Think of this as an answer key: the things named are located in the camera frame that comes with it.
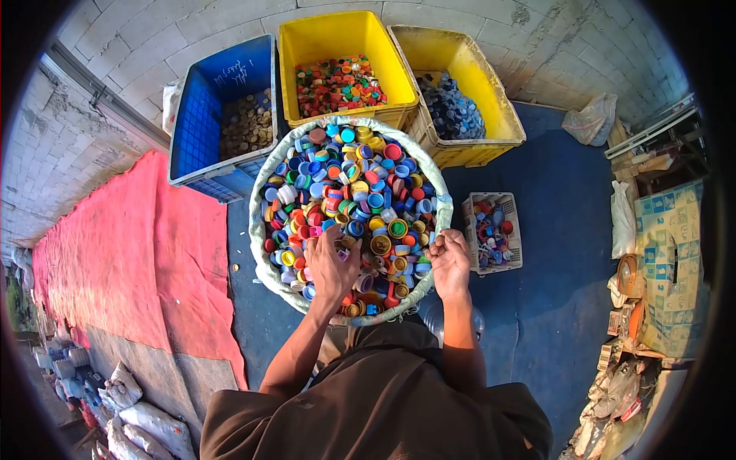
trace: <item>plastic crate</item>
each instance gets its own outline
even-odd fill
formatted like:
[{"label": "plastic crate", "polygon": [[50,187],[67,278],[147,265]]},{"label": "plastic crate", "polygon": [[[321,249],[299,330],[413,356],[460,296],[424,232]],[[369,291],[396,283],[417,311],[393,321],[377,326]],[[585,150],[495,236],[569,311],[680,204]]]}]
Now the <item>plastic crate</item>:
[{"label": "plastic crate", "polygon": [[[289,131],[280,97],[275,36],[265,34],[193,64],[187,71],[169,150],[169,183],[223,204],[250,195],[265,159]],[[220,161],[222,107],[271,88],[273,142]]]},{"label": "plastic crate", "polygon": [[[485,166],[505,151],[526,141],[516,110],[506,97],[503,84],[467,34],[431,27],[389,26],[404,65],[412,72],[414,90],[420,95],[416,114],[408,117],[403,130],[417,140],[441,169],[448,166]],[[458,80],[458,88],[473,99],[486,122],[486,138],[443,141],[434,129],[427,104],[415,76],[442,72]]]},{"label": "plastic crate", "polygon": [[322,117],[301,118],[294,72],[297,65],[311,65],[317,60],[365,54],[388,97],[387,105],[346,110],[340,115],[373,117],[399,129],[417,107],[419,98],[411,84],[411,75],[383,24],[371,11],[333,13],[285,22],[279,27],[278,46],[284,113],[292,128]]},{"label": "plastic crate", "polygon": [[[506,265],[490,265],[481,268],[478,264],[478,237],[475,234],[475,213],[473,212],[473,203],[491,199],[496,206],[501,206],[506,220],[514,225],[514,230],[506,236],[506,243],[512,252],[511,260]],[[476,191],[470,194],[470,197],[462,203],[462,213],[465,218],[465,239],[470,248],[470,269],[481,276],[489,273],[505,272],[507,270],[520,269],[524,264],[524,257],[521,250],[521,230],[519,228],[519,215],[516,208],[516,200],[514,194],[505,191]]]}]

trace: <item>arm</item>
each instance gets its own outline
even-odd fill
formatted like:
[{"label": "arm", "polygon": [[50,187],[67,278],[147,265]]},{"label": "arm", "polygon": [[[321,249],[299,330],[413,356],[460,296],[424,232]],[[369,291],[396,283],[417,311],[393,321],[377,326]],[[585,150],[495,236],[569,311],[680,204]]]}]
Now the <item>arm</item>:
[{"label": "arm", "polygon": [[434,270],[434,284],[445,310],[445,344],[442,366],[447,383],[472,394],[486,388],[486,365],[473,330],[470,249],[458,230],[443,230],[427,250]]},{"label": "arm", "polygon": [[288,400],[307,384],[330,318],[337,312],[360,272],[363,241],[358,240],[350,251],[350,257],[343,262],[334,245],[339,236],[339,228],[334,225],[319,239],[307,240],[305,257],[311,268],[316,296],[302,322],[271,361],[259,393]]}]

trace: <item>blue plastic crate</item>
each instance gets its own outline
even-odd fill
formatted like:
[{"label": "blue plastic crate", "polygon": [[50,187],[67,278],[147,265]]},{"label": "blue plastic crate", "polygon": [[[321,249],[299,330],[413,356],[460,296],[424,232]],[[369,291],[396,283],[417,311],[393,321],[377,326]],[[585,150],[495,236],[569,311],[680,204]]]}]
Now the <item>blue plastic crate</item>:
[{"label": "blue plastic crate", "polygon": [[[231,46],[193,64],[186,76],[169,148],[169,183],[186,185],[223,204],[250,195],[265,158],[289,130],[283,118],[273,34]],[[271,88],[273,142],[220,161],[223,106]]]}]

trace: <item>metal rail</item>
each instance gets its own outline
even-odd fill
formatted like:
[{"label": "metal rail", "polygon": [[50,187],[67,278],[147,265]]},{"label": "metal rail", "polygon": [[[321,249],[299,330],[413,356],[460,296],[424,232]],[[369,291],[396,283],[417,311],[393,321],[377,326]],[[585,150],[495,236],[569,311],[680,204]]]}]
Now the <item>metal rail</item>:
[{"label": "metal rail", "polygon": [[54,72],[65,74],[76,85],[77,90],[90,96],[90,106],[104,116],[115,120],[124,129],[148,142],[160,152],[169,152],[171,136],[142,116],[136,109],[115,94],[94,76],[58,40],[54,39],[41,62]]}]

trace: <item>red cloth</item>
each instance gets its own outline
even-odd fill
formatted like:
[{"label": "red cloth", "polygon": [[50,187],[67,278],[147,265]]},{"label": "red cloth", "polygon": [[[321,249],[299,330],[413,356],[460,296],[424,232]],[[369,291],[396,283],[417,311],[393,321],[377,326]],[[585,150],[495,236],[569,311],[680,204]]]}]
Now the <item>red cloth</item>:
[{"label": "red cloth", "polygon": [[77,329],[201,358],[245,364],[230,328],[227,207],[166,181],[168,157],[147,152],[62,217],[33,248],[35,288]]}]

